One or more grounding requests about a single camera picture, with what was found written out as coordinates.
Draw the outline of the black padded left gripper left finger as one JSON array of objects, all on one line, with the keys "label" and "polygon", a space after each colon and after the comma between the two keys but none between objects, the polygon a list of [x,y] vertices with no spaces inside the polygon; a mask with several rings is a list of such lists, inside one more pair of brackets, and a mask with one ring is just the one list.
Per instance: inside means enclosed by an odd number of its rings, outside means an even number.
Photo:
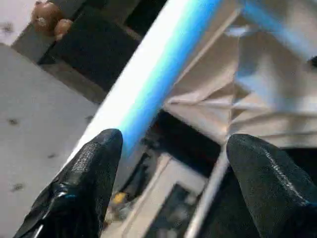
[{"label": "black padded left gripper left finger", "polygon": [[123,145],[118,129],[86,143],[36,198],[17,238],[99,238]]}]

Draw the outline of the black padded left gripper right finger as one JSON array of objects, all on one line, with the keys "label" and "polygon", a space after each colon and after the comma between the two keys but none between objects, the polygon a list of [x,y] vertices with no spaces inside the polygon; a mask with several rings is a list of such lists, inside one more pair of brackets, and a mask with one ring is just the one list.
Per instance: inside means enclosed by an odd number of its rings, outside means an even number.
[{"label": "black padded left gripper right finger", "polygon": [[257,137],[233,134],[226,154],[260,237],[317,236],[317,187],[286,152]]}]

